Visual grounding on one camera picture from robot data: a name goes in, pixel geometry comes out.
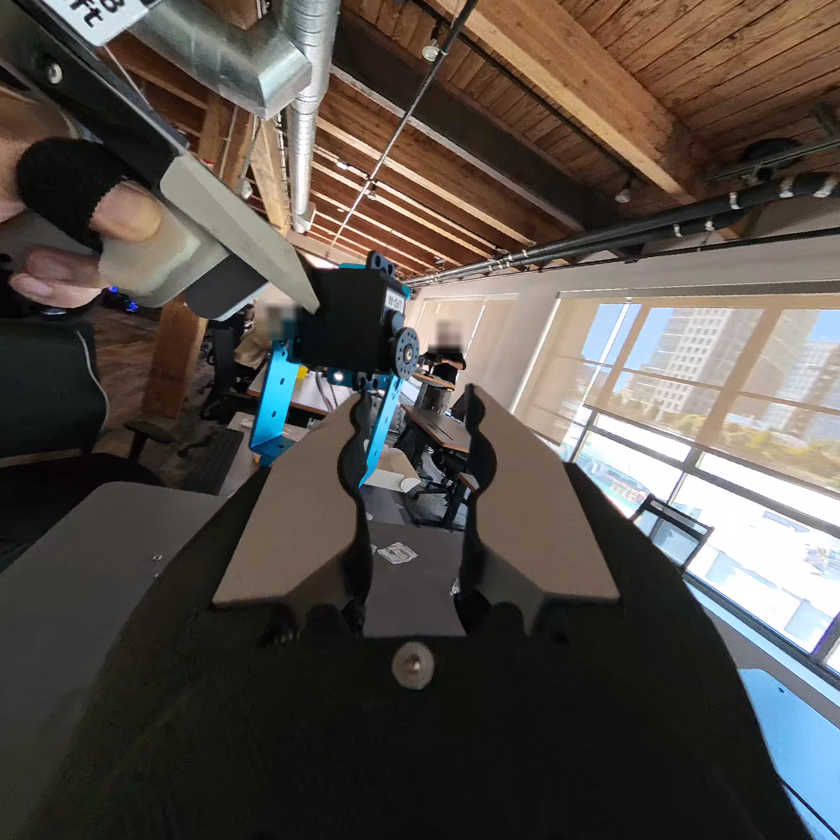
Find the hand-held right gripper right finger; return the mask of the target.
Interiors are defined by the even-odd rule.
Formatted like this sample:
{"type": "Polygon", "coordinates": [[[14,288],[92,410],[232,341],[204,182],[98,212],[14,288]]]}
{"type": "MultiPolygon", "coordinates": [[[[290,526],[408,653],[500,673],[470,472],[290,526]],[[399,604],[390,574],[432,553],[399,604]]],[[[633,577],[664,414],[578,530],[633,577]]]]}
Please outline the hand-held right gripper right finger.
{"type": "Polygon", "coordinates": [[[615,607],[620,592],[564,462],[479,385],[464,391],[468,471],[476,481],[456,613],[477,634],[499,604],[525,633],[565,607],[615,607]]]}

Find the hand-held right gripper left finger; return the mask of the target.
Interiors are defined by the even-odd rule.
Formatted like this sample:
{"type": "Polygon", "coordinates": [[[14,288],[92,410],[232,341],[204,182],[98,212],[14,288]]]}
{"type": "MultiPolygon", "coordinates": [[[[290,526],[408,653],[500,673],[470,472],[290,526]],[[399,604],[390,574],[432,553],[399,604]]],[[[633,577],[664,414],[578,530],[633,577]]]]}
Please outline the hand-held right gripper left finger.
{"type": "Polygon", "coordinates": [[[274,461],[214,607],[280,606],[302,627],[330,606],[362,633],[373,558],[359,487],[370,431],[371,398],[357,394],[274,461]]]}

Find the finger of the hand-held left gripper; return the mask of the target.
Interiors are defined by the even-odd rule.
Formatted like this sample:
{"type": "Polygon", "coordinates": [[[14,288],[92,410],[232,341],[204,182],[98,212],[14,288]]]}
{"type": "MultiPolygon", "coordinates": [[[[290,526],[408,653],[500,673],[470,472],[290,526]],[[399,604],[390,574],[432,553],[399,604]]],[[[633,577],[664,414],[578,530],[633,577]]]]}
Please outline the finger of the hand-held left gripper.
{"type": "Polygon", "coordinates": [[[260,215],[189,154],[177,156],[160,182],[161,195],[210,237],[197,252],[186,305],[207,320],[223,320],[268,286],[315,313],[319,299],[298,253],[260,215]]]}

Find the blue hobby robot arm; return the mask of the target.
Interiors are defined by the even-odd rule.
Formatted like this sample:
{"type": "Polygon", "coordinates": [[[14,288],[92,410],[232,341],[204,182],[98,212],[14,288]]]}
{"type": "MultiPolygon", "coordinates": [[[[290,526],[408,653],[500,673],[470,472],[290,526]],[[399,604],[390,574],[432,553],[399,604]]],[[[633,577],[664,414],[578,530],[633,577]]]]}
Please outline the blue hobby robot arm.
{"type": "MultiPolygon", "coordinates": [[[[289,342],[274,341],[248,443],[259,467],[270,467],[294,444],[290,438],[284,437],[283,429],[299,369],[300,363],[290,357],[289,342]]],[[[378,466],[405,382],[395,374],[387,376],[386,380],[385,396],[365,449],[367,470],[361,485],[373,477],[378,466]]]]}

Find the black servo with blue bracket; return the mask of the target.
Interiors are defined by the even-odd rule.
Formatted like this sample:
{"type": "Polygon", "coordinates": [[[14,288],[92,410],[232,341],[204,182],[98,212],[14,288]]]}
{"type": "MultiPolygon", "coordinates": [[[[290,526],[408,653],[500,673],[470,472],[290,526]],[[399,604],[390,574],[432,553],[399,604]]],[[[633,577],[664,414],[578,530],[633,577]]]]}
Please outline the black servo with blue bracket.
{"type": "Polygon", "coordinates": [[[409,379],[420,358],[417,332],[406,326],[407,294],[395,265],[371,251],[362,266],[308,270],[319,307],[298,317],[299,358],[310,369],[341,371],[357,381],[380,375],[409,379]]]}

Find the wooden side desk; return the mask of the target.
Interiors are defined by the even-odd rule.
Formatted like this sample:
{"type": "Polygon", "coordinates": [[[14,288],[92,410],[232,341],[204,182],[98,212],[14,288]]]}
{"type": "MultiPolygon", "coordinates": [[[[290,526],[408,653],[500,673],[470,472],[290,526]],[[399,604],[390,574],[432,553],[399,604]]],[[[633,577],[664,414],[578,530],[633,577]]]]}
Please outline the wooden side desk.
{"type": "Polygon", "coordinates": [[[463,422],[447,414],[415,406],[404,406],[403,410],[410,424],[429,438],[437,448],[464,455],[469,453],[471,438],[463,422]]]}

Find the person's left hand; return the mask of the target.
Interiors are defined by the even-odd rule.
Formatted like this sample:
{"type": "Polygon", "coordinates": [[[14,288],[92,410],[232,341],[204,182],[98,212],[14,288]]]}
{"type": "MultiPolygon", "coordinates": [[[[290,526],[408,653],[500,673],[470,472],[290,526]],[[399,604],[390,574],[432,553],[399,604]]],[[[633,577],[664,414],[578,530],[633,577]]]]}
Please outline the person's left hand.
{"type": "MultiPolygon", "coordinates": [[[[1,221],[5,224],[25,210],[14,186],[17,162],[38,135],[27,140],[2,136],[1,221]]],[[[164,208],[138,185],[114,186],[91,216],[90,229],[106,238],[139,243],[159,230],[164,208]]],[[[26,258],[22,271],[13,273],[7,285],[21,298],[56,309],[81,308],[92,303],[107,286],[99,275],[98,258],[75,255],[53,248],[36,248],[26,258]]]]}

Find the black keyboard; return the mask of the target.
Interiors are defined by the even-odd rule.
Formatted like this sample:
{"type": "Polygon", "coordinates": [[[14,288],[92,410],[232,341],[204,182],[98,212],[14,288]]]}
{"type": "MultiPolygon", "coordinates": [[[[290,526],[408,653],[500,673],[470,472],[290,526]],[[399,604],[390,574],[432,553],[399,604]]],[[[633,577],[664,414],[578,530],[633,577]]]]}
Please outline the black keyboard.
{"type": "Polygon", "coordinates": [[[217,432],[209,439],[203,454],[181,483],[180,489],[218,496],[244,441],[245,434],[238,429],[226,427],[217,432]]]}

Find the city view window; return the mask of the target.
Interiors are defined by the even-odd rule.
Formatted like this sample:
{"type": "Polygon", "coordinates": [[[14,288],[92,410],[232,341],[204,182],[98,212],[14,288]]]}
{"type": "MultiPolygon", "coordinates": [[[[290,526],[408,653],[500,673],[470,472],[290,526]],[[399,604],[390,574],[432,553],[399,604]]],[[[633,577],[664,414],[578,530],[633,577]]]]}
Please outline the city view window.
{"type": "Polygon", "coordinates": [[[513,404],[627,518],[713,527],[703,591],[838,679],[838,294],[557,295],[513,404]]]}

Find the metal ceiling conduit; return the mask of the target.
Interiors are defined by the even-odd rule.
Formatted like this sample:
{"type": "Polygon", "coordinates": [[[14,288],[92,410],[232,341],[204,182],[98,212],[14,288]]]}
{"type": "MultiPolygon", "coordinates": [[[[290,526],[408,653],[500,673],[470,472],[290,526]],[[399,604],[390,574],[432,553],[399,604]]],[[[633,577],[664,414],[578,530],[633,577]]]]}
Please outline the metal ceiling conduit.
{"type": "Polygon", "coordinates": [[[441,184],[430,182],[417,169],[420,161],[416,156],[413,156],[411,166],[406,166],[392,155],[407,125],[414,126],[439,145],[446,145],[449,141],[448,136],[444,136],[428,121],[423,121],[417,111],[427,94],[438,89],[435,85],[436,76],[476,5],[475,1],[465,2],[458,13],[453,15],[452,20],[447,20],[435,10],[430,12],[435,26],[428,41],[437,38],[441,52],[435,62],[423,59],[420,63],[365,18],[352,12],[343,12],[333,51],[332,74],[343,84],[360,93],[366,100],[367,107],[373,108],[375,117],[378,117],[379,111],[382,110],[398,117],[399,121],[392,126],[387,143],[381,150],[355,134],[343,132],[341,141],[374,158],[374,165],[360,174],[362,184],[358,195],[346,211],[331,245],[336,245],[362,201],[367,196],[371,201],[375,200],[380,172],[389,163],[394,163],[401,177],[419,184],[423,189],[446,201],[448,205],[475,215],[474,207],[467,206],[460,197],[447,192],[441,184]]]}

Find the black office chair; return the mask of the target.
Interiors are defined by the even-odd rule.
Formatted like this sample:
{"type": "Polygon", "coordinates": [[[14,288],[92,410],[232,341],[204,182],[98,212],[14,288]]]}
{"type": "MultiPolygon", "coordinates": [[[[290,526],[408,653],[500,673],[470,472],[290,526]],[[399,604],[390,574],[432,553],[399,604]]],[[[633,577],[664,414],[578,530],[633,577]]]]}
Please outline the black office chair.
{"type": "Polygon", "coordinates": [[[141,426],[127,458],[93,452],[110,405],[92,342],[81,324],[2,321],[2,459],[64,456],[2,466],[1,572],[94,490],[164,485],[137,459],[156,432],[141,426]]]}

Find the black ceiling pipe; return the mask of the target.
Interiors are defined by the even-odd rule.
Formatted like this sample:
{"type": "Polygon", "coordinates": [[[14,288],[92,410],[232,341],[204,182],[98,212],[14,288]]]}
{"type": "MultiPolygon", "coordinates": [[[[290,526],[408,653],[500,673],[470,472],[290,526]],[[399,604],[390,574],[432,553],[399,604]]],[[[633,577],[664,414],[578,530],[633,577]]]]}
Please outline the black ceiling pipe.
{"type": "Polygon", "coordinates": [[[434,270],[424,276],[410,279],[407,285],[411,289],[420,289],[501,270],[549,263],[557,259],[589,256],[603,250],[622,250],[672,238],[716,233],[738,222],[749,211],[767,204],[804,197],[817,200],[838,198],[838,183],[838,174],[831,172],[809,171],[786,175],[744,186],[691,205],[626,219],[618,224],[572,238],[534,245],[453,269],[434,270]]]}

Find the silver air duct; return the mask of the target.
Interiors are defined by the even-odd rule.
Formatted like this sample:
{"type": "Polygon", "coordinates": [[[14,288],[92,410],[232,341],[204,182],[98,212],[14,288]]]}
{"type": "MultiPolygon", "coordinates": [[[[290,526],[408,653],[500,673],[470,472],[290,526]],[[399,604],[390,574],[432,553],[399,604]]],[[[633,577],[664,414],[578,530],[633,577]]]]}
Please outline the silver air duct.
{"type": "Polygon", "coordinates": [[[312,158],[340,8],[340,1],[271,2],[266,16],[242,29],[204,3],[166,1],[129,28],[141,43],[256,117],[289,111],[291,225],[301,235],[315,213],[312,158]]]}

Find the black frame chair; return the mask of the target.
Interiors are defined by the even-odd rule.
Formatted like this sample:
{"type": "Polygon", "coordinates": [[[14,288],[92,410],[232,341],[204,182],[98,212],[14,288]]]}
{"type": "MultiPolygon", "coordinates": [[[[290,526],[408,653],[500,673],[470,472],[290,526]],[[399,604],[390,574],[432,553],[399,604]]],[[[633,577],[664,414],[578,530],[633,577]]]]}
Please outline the black frame chair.
{"type": "Polygon", "coordinates": [[[652,494],[647,495],[629,521],[682,572],[713,533],[713,527],[692,517],[689,511],[669,505],[652,494]]]}

